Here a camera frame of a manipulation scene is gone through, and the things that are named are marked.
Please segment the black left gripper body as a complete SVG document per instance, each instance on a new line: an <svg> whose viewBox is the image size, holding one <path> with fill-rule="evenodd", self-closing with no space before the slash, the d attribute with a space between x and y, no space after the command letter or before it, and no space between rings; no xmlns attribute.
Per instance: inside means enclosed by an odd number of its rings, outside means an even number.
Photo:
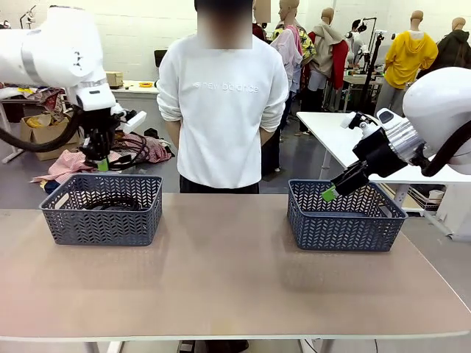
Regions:
<svg viewBox="0 0 471 353"><path fill-rule="evenodd" d="M118 128L118 114L111 113L110 108L83 111L81 127L92 144L111 144Z"/></svg>

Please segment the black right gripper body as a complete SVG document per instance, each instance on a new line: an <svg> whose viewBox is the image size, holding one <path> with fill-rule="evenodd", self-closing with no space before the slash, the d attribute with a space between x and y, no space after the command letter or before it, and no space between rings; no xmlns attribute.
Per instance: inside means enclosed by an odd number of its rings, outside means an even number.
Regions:
<svg viewBox="0 0 471 353"><path fill-rule="evenodd" d="M389 139L383 128L379 128L368 137L362 138L353 153L358 158L354 166L358 166L367 176L377 174L387 177L407 166L389 145Z"/></svg>

